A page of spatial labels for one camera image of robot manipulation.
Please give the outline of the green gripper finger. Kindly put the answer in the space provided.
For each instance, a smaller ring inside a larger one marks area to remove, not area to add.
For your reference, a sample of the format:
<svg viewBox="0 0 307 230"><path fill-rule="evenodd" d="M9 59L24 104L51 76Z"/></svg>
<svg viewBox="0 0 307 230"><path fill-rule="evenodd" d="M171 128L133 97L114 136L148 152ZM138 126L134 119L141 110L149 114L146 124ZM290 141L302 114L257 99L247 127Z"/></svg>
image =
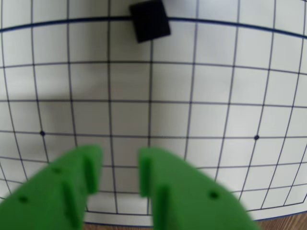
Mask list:
<svg viewBox="0 0 307 230"><path fill-rule="evenodd" d="M103 151L72 149L40 170L0 205L2 230L80 230L88 197L99 190Z"/></svg>
<svg viewBox="0 0 307 230"><path fill-rule="evenodd" d="M258 229L234 195L165 149L139 150L139 181L155 230Z"/></svg>

